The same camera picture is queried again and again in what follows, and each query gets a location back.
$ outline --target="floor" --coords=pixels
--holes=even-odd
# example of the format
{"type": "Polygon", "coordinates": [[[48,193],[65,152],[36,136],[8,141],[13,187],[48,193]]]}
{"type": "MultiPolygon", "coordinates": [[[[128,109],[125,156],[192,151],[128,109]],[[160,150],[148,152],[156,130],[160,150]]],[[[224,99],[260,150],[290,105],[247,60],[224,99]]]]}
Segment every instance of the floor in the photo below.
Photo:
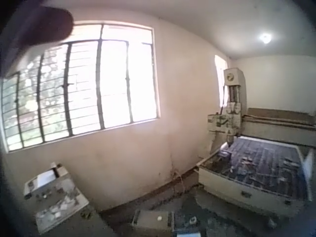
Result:
{"type": "MultiPolygon", "coordinates": [[[[151,200],[135,205],[134,210],[136,209],[174,211],[177,228],[185,226],[188,220],[195,216],[206,228],[208,237],[311,237],[316,229],[316,202],[311,202],[291,220],[279,220],[276,229],[270,229],[267,217],[239,208],[205,192],[198,185],[196,173],[184,179],[183,186],[179,182],[151,200]]],[[[124,220],[118,222],[119,217],[116,216],[116,223],[110,223],[111,227],[119,236],[136,236],[130,225],[132,215],[119,216],[124,216],[124,220]]]]}

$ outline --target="cnc router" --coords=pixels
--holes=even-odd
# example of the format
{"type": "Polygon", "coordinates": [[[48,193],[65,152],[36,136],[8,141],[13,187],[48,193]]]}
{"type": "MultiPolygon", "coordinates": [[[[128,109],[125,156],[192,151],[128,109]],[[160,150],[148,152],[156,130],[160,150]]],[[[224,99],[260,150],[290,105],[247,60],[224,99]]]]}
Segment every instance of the cnc router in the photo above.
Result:
{"type": "Polygon", "coordinates": [[[204,159],[197,164],[199,182],[207,192],[242,208],[294,216],[312,200],[315,124],[247,114],[243,72],[226,69],[224,76],[229,100],[220,113],[207,118],[208,138],[200,153],[204,159]],[[226,143],[215,149],[221,136],[226,143]],[[301,147],[309,149],[307,156],[301,147]]]}

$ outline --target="electrical cable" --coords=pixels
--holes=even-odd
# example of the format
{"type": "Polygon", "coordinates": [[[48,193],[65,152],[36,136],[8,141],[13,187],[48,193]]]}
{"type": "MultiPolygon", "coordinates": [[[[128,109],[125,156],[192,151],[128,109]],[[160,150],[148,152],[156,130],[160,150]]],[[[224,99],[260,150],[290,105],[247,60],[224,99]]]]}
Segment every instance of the electrical cable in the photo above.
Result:
{"type": "Polygon", "coordinates": [[[179,171],[177,169],[175,169],[174,172],[179,176],[179,178],[181,180],[182,193],[184,194],[184,192],[186,191],[186,187],[184,186],[182,175],[180,175],[180,173],[179,173],[179,171]]]}

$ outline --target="window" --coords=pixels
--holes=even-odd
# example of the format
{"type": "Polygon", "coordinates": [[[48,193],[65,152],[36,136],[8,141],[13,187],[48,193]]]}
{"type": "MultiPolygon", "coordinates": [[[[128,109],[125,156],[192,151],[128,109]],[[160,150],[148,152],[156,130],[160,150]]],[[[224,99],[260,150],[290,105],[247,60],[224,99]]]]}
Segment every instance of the window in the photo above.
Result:
{"type": "Polygon", "coordinates": [[[154,82],[151,30],[77,25],[3,81],[8,149],[157,118],[154,82]]]}
{"type": "Polygon", "coordinates": [[[225,86],[224,70],[227,69],[227,62],[221,57],[215,55],[215,66],[219,87],[219,106],[226,107],[228,101],[228,88],[225,86]]]}

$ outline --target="metal window bar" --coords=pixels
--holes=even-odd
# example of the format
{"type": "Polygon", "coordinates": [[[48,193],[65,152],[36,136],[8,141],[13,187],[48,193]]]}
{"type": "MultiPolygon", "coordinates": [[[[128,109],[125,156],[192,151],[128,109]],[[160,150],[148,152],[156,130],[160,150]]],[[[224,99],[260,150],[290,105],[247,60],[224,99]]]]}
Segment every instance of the metal window bar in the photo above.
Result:
{"type": "Polygon", "coordinates": [[[22,137],[22,130],[21,130],[21,124],[20,124],[20,115],[19,115],[19,83],[20,83],[20,72],[17,74],[18,78],[16,81],[16,97],[15,97],[15,108],[16,108],[16,117],[17,117],[17,122],[18,122],[18,129],[20,133],[20,139],[21,139],[21,144],[22,148],[24,148],[24,141],[22,137]]]}
{"type": "Polygon", "coordinates": [[[100,38],[98,40],[97,48],[97,61],[96,61],[96,73],[95,73],[95,83],[96,83],[96,94],[97,94],[97,107],[100,121],[101,130],[105,128],[103,119],[103,109],[102,109],[102,99],[101,99],[101,89],[100,89],[100,74],[101,74],[101,49],[102,49],[102,32],[103,26],[101,26],[100,38]]]}
{"type": "Polygon", "coordinates": [[[42,54],[39,60],[38,84],[37,84],[37,92],[36,92],[36,101],[38,103],[39,131],[40,131],[40,135],[42,137],[43,143],[45,142],[45,136],[44,136],[43,124],[41,120],[41,110],[40,110],[40,78],[41,78],[41,68],[43,65],[44,55],[45,53],[42,54]]]}
{"type": "Polygon", "coordinates": [[[130,97],[130,80],[129,80],[129,70],[128,70],[128,49],[129,49],[129,42],[126,41],[126,91],[127,91],[127,101],[128,101],[128,110],[129,110],[129,118],[130,123],[134,122],[133,113],[132,113],[132,102],[130,97]]]}
{"type": "Polygon", "coordinates": [[[68,72],[69,72],[69,62],[70,62],[70,53],[72,44],[68,43],[67,53],[66,53],[66,63],[65,63],[65,70],[64,70],[64,105],[65,105],[65,117],[67,122],[67,128],[69,132],[69,136],[73,136],[73,130],[71,127],[71,120],[70,120],[70,113],[69,113],[69,101],[68,101],[68,72]]]}

